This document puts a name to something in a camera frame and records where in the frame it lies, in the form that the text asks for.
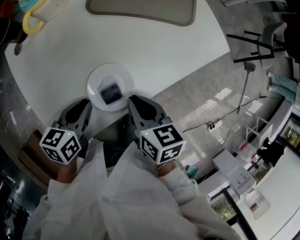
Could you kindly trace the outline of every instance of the white lab coat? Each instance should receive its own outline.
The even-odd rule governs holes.
[[[107,177],[103,144],[93,141],[71,184],[54,180],[23,240],[239,240],[207,196],[175,168],[162,178],[133,142]]]

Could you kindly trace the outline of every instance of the teal object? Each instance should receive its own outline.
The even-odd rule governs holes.
[[[31,8],[33,5],[35,5],[39,0],[23,0],[19,2],[20,9],[22,11],[26,11],[29,8]]]
[[[188,173],[189,177],[192,178],[192,179],[195,177],[196,173],[198,172],[197,167],[190,166],[190,165],[187,166],[186,170],[187,170],[187,173]]]

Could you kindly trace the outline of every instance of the tiled floor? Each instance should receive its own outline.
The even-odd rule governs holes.
[[[223,32],[244,35],[244,30],[262,33],[264,28],[263,17],[271,15],[270,3],[257,3],[247,5],[237,4],[224,7],[221,0],[208,0],[209,6],[215,14]],[[234,39],[228,39],[231,52],[193,72],[170,88],[154,97],[169,114],[173,121],[177,121],[184,130],[209,120],[216,120],[222,114],[231,111],[238,103],[243,89],[246,72],[242,63],[234,64],[232,58],[247,57],[255,46]],[[26,100],[21,94],[9,70],[4,56],[5,46],[0,46],[0,114],[6,106],[15,109],[15,118],[21,131],[21,142],[26,142],[33,129],[43,131],[45,128],[33,111],[26,110]],[[276,93],[267,92],[268,79],[266,71],[262,70],[260,62],[256,61],[256,70],[249,76],[245,93],[245,102],[260,95],[277,96]],[[283,53],[276,54],[276,62],[271,70],[283,76],[289,76],[287,58]],[[228,96],[219,100],[215,96],[223,89],[229,89]],[[260,99],[263,105],[257,111],[261,117],[267,117],[277,104],[276,99]],[[211,158],[223,147],[234,150],[238,144],[237,136],[243,134],[243,124],[251,124],[253,116],[245,114],[252,104],[245,106],[239,115],[232,113],[225,118],[223,125],[212,134],[206,126],[185,133],[189,140],[187,150],[183,157],[189,163],[199,167],[199,175],[203,175],[213,168]],[[221,146],[219,140],[228,140]],[[6,111],[0,123],[0,145],[10,156],[16,159],[21,148],[16,127],[12,124],[9,111]]]

